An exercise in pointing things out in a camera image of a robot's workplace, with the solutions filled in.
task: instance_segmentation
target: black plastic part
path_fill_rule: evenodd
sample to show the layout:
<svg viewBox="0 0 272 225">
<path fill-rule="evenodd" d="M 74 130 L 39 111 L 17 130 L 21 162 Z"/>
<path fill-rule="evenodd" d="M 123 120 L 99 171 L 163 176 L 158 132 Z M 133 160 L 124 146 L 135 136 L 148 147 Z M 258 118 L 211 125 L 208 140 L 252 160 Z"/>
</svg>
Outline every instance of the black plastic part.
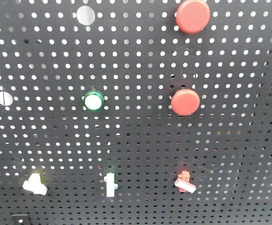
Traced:
<svg viewBox="0 0 272 225">
<path fill-rule="evenodd" d="M 28 215 L 19 214 L 12 216 L 14 225 L 31 225 Z"/>
</svg>

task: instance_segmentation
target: red clip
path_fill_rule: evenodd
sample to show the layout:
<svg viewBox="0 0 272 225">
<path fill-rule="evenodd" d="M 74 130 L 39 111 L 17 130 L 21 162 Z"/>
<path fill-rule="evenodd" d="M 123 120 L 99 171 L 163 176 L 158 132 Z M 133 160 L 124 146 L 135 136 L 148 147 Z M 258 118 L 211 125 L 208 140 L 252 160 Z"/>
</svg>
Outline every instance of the red clip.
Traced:
<svg viewBox="0 0 272 225">
<path fill-rule="evenodd" d="M 178 175 L 178 179 L 175 181 L 175 185 L 179 187 L 180 192 L 187 192 L 189 191 L 190 193 L 195 192 L 196 186 L 189 183 L 190 180 L 190 174 L 188 171 L 182 171 Z"/>
</svg>

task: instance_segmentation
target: white terminal block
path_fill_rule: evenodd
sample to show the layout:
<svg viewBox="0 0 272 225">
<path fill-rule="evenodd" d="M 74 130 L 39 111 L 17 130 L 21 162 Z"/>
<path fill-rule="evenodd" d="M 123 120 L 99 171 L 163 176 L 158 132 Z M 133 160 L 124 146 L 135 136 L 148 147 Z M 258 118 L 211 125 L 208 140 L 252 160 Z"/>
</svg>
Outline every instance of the white terminal block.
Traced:
<svg viewBox="0 0 272 225">
<path fill-rule="evenodd" d="M 46 195 L 47 193 L 47 187 L 41 183 L 39 173 L 32 173 L 29 180 L 23 183 L 23 189 L 31 191 L 36 195 Z"/>
<path fill-rule="evenodd" d="M 176 187 L 182 188 L 186 191 L 189 191 L 190 193 L 194 193 L 196 191 L 195 185 L 190 184 L 189 182 L 183 181 L 181 179 L 177 179 L 174 184 Z"/>
<path fill-rule="evenodd" d="M 115 175 L 110 172 L 104 177 L 104 182 L 106 182 L 107 197 L 114 197 L 115 190 L 118 188 L 118 184 L 115 184 Z"/>
</svg>

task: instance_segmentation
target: red button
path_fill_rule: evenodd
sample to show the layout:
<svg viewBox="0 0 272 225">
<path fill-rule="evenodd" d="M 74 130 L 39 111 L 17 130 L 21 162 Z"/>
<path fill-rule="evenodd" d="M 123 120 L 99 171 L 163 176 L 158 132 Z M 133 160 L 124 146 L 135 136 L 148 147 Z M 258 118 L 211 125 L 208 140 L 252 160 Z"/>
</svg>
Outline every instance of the red button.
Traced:
<svg viewBox="0 0 272 225">
<path fill-rule="evenodd" d="M 210 20 L 210 9 L 203 0 L 186 0 L 178 8 L 177 24 L 186 33 L 200 32 Z"/>
<path fill-rule="evenodd" d="M 172 99 L 173 111 L 182 116 L 187 116 L 194 113 L 199 106 L 200 97 L 193 90 L 179 90 L 175 93 Z"/>
</svg>

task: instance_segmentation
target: white component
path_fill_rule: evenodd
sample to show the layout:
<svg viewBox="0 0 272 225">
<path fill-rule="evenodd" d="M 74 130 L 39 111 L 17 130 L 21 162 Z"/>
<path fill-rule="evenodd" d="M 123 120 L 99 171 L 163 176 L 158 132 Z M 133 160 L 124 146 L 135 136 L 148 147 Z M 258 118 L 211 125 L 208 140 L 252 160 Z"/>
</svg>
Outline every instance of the white component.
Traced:
<svg viewBox="0 0 272 225">
<path fill-rule="evenodd" d="M 107 176 L 104 177 L 104 182 L 106 182 L 106 189 L 107 189 L 107 197 L 114 197 L 115 191 L 118 188 L 118 184 L 114 183 L 115 175 L 114 173 L 110 172 L 107 173 Z"/>
<path fill-rule="evenodd" d="M 190 184 L 189 182 L 183 181 L 181 179 L 177 179 L 174 183 L 176 187 L 182 188 L 186 191 L 189 191 L 190 193 L 193 193 L 196 191 L 196 186 L 193 184 Z"/>
<path fill-rule="evenodd" d="M 23 189 L 31 191 L 36 195 L 46 195 L 47 187 L 41 183 L 39 173 L 32 173 L 29 180 L 23 183 Z"/>
<path fill-rule="evenodd" d="M 95 12 L 89 6 L 81 6 L 76 12 L 76 18 L 79 23 L 90 26 L 95 21 Z"/>
<path fill-rule="evenodd" d="M 91 110 L 98 110 L 102 104 L 102 100 L 97 95 L 89 95 L 85 98 L 85 105 Z"/>
</svg>

